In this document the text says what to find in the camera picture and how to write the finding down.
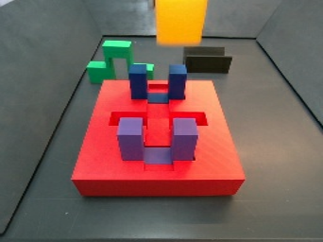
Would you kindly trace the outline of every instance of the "red base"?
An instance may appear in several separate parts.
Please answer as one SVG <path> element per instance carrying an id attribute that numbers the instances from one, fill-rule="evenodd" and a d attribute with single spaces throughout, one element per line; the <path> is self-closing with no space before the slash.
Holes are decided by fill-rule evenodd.
<path id="1" fill-rule="evenodd" d="M 150 83 L 167 85 L 167 81 Z M 245 174 L 213 81 L 189 80 L 186 100 L 171 100 L 170 105 L 161 106 L 161 112 L 151 111 L 154 105 L 147 100 L 130 99 L 127 80 L 105 82 L 73 176 L 81 193 L 85 196 L 234 195 Z M 173 124 L 174 117 L 195 117 L 197 160 L 174 164 L 123 161 L 117 137 L 123 116 L 145 117 L 147 146 L 171 143 L 167 119 Z M 155 128 L 158 119 L 162 129 Z"/>

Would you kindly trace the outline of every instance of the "yellow-orange block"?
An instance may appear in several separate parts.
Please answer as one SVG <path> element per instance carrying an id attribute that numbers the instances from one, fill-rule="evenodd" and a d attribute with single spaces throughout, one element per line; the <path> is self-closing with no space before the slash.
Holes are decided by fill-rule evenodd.
<path id="1" fill-rule="evenodd" d="M 157 0 L 157 41 L 165 45 L 201 43 L 207 0 Z"/>

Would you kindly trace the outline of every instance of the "dark blue block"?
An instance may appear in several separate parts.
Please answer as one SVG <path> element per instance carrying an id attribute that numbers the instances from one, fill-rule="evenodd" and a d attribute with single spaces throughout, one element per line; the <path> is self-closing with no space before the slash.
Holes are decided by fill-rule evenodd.
<path id="1" fill-rule="evenodd" d="M 149 98 L 147 65 L 133 64 L 129 70 L 131 99 Z"/>
<path id="2" fill-rule="evenodd" d="M 185 64 L 170 65 L 169 98 L 186 99 L 187 67 Z"/>
<path id="3" fill-rule="evenodd" d="M 174 119 L 173 160 L 193 161 L 197 151 L 197 120 L 194 118 Z"/>
<path id="4" fill-rule="evenodd" d="M 170 103 L 169 94 L 149 94 L 149 103 Z"/>
<path id="5" fill-rule="evenodd" d="M 146 147 L 146 164 L 173 164 L 170 147 Z"/>
<path id="6" fill-rule="evenodd" d="M 145 160 L 143 122 L 141 117 L 121 118 L 118 140 L 125 161 Z"/>

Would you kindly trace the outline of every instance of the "blue pillar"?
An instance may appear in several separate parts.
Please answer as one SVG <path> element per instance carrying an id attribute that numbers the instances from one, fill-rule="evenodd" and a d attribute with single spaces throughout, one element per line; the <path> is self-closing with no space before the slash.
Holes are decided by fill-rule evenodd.
<path id="1" fill-rule="evenodd" d="M 185 64 L 170 65 L 169 99 L 186 99 L 187 67 Z"/>
<path id="2" fill-rule="evenodd" d="M 143 122 L 141 117 L 121 118 L 118 140 L 125 161 L 145 161 Z"/>
<path id="3" fill-rule="evenodd" d="M 133 64 L 129 70 L 131 99 L 149 98 L 147 65 Z"/>
<path id="4" fill-rule="evenodd" d="M 194 118 L 175 118 L 171 146 L 174 161 L 193 161 L 195 159 L 197 139 L 197 120 Z"/>

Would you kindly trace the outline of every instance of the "purple block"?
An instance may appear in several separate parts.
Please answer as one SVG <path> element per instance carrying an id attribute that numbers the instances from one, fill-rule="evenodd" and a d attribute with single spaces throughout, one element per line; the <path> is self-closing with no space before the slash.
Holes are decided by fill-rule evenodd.
<path id="1" fill-rule="evenodd" d="M 121 118 L 118 128 L 119 149 L 125 161 L 145 160 L 143 118 Z"/>
<path id="2" fill-rule="evenodd" d="M 174 119 L 173 160 L 193 161 L 197 151 L 197 120 L 194 118 Z"/>
<path id="3" fill-rule="evenodd" d="M 146 164 L 173 164 L 170 147 L 146 147 Z"/>

